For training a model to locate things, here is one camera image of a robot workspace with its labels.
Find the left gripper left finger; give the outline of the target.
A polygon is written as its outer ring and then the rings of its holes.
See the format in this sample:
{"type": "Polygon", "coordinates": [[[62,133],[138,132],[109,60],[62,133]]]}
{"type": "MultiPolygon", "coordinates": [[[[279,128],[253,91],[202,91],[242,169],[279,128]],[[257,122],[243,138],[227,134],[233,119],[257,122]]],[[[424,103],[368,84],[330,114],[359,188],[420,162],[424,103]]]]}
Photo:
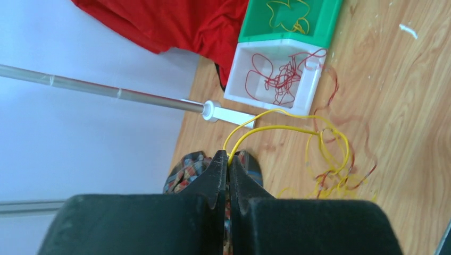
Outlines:
{"type": "Polygon", "coordinates": [[[217,151],[207,169],[179,193],[201,197],[206,204],[208,225],[220,234],[224,233],[227,162],[226,151],[217,151]]]}

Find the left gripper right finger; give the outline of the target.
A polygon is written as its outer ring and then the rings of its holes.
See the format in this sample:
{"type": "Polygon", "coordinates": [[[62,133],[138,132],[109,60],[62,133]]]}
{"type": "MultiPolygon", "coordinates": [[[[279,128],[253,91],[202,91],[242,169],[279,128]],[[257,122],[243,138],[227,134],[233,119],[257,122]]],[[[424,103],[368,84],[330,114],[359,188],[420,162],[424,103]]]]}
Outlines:
{"type": "Polygon", "coordinates": [[[231,231],[234,236],[248,236],[257,232],[265,213],[266,202],[274,202],[270,195],[249,174],[237,155],[232,158],[230,175],[231,231]]]}

